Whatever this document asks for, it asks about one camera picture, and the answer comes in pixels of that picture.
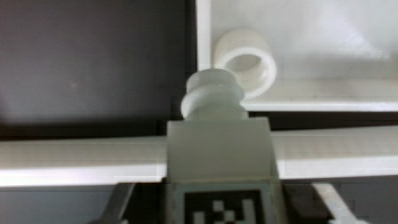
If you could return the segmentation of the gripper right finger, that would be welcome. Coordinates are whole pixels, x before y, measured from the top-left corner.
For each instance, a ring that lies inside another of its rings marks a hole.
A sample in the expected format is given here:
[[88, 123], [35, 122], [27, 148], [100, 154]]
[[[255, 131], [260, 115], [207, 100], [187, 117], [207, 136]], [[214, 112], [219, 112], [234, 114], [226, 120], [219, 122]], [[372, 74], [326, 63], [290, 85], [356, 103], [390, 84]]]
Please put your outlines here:
[[340, 185], [330, 181], [285, 181], [290, 224], [372, 224], [354, 213]]

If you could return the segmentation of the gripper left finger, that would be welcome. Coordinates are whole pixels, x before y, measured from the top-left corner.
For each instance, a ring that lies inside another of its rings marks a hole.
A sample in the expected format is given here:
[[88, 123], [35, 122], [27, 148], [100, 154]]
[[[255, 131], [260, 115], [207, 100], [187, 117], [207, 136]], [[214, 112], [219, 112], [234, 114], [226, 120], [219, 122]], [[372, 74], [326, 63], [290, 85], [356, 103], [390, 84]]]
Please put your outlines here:
[[136, 185], [132, 183], [120, 183], [116, 185], [100, 218], [90, 224], [131, 224], [131, 221], [125, 218], [125, 212], [134, 188]]

